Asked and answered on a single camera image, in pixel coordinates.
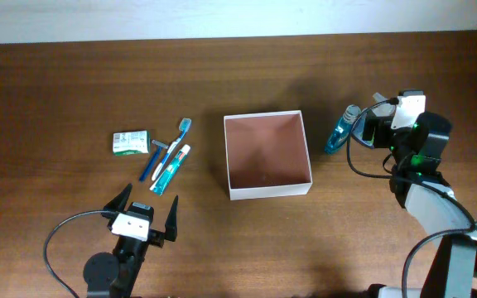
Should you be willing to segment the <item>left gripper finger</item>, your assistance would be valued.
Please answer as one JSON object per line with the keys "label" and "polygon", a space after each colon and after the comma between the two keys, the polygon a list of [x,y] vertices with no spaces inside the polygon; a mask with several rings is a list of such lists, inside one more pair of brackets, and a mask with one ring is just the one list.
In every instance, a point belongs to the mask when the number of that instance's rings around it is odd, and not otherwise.
{"label": "left gripper finger", "polygon": [[175,242],[178,234],[177,227],[177,209],[178,196],[176,196],[171,205],[171,209],[165,222],[165,240]]}
{"label": "left gripper finger", "polygon": [[127,184],[127,186],[117,196],[115,196],[103,207],[103,210],[116,212],[124,211],[132,188],[133,185],[131,183]]}

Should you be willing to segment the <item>teal toothpaste tube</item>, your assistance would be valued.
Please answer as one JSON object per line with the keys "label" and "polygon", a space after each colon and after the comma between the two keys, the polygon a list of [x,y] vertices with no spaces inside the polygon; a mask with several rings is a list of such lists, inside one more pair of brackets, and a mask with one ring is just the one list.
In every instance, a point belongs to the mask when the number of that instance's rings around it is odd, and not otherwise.
{"label": "teal toothpaste tube", "polygon": [[162,195],[172,178],[181,167],[190,152],[190,145],[185,144],[176,154],[169,166],[161,173],[159,178],[150,186],[149,190],[157,195]]}

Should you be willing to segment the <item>blue mouthwash bottle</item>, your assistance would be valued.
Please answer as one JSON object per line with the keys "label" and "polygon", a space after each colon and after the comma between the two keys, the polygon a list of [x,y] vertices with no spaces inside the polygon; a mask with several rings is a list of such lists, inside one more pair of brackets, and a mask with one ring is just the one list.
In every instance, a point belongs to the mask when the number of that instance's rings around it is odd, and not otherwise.
{"label": "blue mouthwash bottle", "polygon": [[361,109],[357,105],[351,104],[346,108],[325,144],[327,154],[335,154],[345,144],[349,132],[360,114]]}

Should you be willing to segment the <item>purple hand soap pump bottle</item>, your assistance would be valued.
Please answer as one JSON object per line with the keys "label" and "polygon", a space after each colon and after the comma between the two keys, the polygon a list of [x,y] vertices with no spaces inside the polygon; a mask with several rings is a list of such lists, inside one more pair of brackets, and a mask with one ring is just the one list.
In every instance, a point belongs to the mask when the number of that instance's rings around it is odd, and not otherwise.
{"label": "purple hand soap pump bottle", "polygon": [[356,128],[353,132],[352,138],[359,143],[360,145],[367,147],[367,148],[373,148],[373,142],[372,141],[365,141],[363,139],[363,134],[364,134],[364,124],[365,120],[367,117],[370,117],[371,114],[373,113],[375,116],[378,117],[388,117],[392,116],[395,113],[396,107],[385,103],[383,105],[380,105],[377,108],[374,108],[371,112],[366,113],[364,116],[360,118],[358,123],[356,124]]}

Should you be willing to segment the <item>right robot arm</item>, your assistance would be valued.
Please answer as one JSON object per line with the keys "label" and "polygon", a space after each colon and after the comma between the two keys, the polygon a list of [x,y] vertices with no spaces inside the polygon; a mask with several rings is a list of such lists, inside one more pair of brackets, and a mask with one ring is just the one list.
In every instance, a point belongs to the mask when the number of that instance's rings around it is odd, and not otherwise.
{"label": "right robot arm", "polygon": [[[371,297],[477,297],[477,220],[455,198],[439,172],[451,122],[427,112],[419,90],[402,91],[392,99],[373,96],[365,113],[361,138],[374,148],[387,148],[394,159],[388,181],[400,206],[424,228],[427,236],[408,253],[399,287],[373,284]],[[415,254],[428,243],[437,247],[424,284],[407,285]]]}

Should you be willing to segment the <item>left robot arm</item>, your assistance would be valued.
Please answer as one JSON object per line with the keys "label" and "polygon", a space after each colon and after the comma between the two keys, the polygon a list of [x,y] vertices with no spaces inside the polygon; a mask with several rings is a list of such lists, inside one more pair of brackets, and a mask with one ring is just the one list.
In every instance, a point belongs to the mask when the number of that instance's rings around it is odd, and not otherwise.
{"label": "left robot arm", "polygon": [[112,252],[94,254],[85,263],[83,278],[88,297],[129,297],[149,247],[162,248],[177,238],[178,198],[174,198],[163,231],[151,228],[153,207],[128,201],[127,185],[102,209],[109,231],[118,237]]}

